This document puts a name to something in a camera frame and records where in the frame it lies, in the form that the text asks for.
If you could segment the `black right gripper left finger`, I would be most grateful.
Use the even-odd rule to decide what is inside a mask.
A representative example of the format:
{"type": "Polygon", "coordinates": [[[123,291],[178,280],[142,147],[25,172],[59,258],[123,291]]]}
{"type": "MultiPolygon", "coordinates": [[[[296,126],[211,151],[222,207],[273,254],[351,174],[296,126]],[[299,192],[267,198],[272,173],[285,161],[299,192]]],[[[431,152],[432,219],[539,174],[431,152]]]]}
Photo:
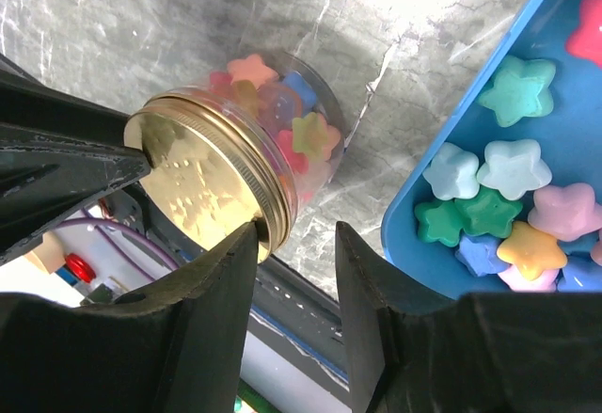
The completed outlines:
{"type": "Polygon", "coordinates": [[[248,223],[109,305],[1,297],[5,412],[230,412],[258,260],[248,223]]]}

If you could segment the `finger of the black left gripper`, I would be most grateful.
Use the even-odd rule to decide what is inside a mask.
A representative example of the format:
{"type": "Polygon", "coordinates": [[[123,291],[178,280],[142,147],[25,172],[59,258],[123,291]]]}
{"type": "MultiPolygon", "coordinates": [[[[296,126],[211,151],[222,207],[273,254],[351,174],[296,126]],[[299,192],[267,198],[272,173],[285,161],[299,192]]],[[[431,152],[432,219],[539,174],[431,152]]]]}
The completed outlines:
{"type": "Polygon", "coordinates": [[[1,261],[150,172],[123,143],[125,114],[41,84],[1,59],[1,261]]]}

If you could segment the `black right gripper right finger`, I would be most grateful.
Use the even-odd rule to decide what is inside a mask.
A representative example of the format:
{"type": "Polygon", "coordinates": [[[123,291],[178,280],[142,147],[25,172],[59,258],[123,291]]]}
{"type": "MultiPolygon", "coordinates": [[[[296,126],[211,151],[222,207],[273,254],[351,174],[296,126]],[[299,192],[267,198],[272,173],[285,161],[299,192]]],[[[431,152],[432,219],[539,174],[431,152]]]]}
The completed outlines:
{"type": "Polygon", "coordinates": [[[601,297],[449,299],[336,227],[336,278],[355,412],[597,412],[601,297]]]}

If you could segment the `gold jar lid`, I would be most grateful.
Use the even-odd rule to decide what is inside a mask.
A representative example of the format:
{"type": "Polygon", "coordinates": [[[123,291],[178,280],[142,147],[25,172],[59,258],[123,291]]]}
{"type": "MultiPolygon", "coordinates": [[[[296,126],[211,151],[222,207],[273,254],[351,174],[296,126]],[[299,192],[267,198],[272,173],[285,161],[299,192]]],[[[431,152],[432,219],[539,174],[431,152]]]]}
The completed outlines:
{"type": "Polygon", "coordinates": [[[235,103],[203,90],[158,95],[128,118],[124,143],[149,160],[145,193],[203,249],[252,222],[264,262],[290,236],[298,209],[292,169],[235,103]]]}

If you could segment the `clear glass jar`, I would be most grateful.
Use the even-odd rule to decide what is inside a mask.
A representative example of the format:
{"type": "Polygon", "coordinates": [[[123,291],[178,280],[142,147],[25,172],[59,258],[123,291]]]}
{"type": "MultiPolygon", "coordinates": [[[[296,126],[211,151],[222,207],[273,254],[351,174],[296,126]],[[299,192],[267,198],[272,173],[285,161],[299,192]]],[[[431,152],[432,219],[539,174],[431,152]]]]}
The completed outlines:
{"type": "Polygon", "coordinates": [[[307,62],[282,50],[239,56],[192,84],[238,107],[276,144],[292,178],[280,179],[306,206],[337,171],[345,122],[332,89],[307,62]]]}

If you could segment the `blue tray of star candies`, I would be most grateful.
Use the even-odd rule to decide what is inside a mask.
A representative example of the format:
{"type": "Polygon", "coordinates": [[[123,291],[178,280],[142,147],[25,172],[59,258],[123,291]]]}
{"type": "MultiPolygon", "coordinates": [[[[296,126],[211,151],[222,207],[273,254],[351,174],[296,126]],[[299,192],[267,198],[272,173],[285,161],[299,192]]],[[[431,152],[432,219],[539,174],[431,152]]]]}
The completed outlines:
{"type": "Polygon", "coordinates": [[[385,214],[387,260],[469,292],[601,290],[601,0],[530,0],[385,214]]]}

